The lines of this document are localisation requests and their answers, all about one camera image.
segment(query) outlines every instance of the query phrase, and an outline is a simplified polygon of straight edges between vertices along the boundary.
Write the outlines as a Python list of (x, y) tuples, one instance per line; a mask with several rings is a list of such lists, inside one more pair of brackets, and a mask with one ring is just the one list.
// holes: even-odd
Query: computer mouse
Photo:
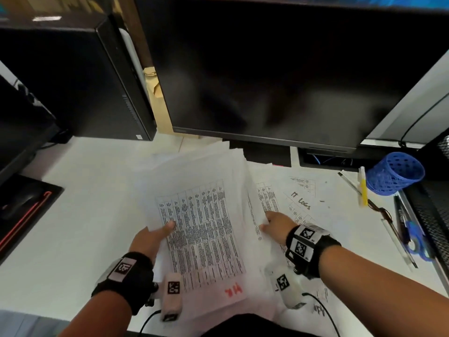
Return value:
[(23, 206), (30, 201), (37, 202), (43, 194), (43, 187), (39, 183), (31, 183), (24, 186), (0, 212), (3, 220), (11, 219)]

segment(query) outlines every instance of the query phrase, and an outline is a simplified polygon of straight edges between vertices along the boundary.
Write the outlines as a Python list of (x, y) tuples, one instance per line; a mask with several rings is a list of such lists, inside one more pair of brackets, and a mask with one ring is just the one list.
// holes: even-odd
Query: pen holder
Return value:
[(366, 172), (366, 186), (376, 194), (387, 196), (421, 181), (424, 175), (424, 167), (416, 158), (392, 152)]

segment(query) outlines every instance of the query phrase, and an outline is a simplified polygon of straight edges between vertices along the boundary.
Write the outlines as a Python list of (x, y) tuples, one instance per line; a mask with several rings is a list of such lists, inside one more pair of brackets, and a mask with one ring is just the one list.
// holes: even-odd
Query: wrist strap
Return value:
[(319, 261), (323, 251), (329, 246), (341, 244), (321, 227), (303, 224), (293, 228), (286, 239), (285, 256), (295, 265), (296, 274), (307, 278), (319, 278)]
[(128, 302), (132, 314), (137, 315), (154, 292), (152, 270), (153, 264), (146, 255), (126, 253), (106, 279), (98, 283), (92, 296), (103, 291), (114, 291)]

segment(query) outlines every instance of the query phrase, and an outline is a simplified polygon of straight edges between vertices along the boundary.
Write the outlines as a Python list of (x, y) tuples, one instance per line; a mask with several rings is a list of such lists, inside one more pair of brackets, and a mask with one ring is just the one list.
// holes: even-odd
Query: yellow highlighter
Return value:
[(365, 207), (368, 205), (368, 188), (366, 187), (366, 175), (365, 175), (365, 167), (359, 168), (359, 190), (362, 193), (360, 197), (360, 205)]

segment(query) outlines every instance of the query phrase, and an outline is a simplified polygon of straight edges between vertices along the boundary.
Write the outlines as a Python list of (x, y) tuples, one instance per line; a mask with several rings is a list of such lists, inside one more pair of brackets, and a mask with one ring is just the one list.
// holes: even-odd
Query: white desk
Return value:
[[(89, 300), (100, 274), (127, 251), (135, 233), (146, 225), (133, 193), (133, 162), (152, 153), (193, 150), (213, 141), (161, 134), (153, 142), (74, 138), (66, 146), (39, 152), (24, 174), (65, 191), (0, 266), (0, 310), (71, 320)], [(299, 168), (297, 150), (291, 151), (292, 166)], [(354, 191), (343, 181), (339, 185), (335, 203), (346, 213), (351, 249), (446, 295), (433, 265), (416, 258), (419, 270), (412, 273), (379, 214), (358, 208)], [(391, 198), (372, 199), (394, 213)], [(143, 308), (129, 330), (139, 331), (153, 310)], [(336, 319), (343, 335), (370, 336), (346, 308)]]

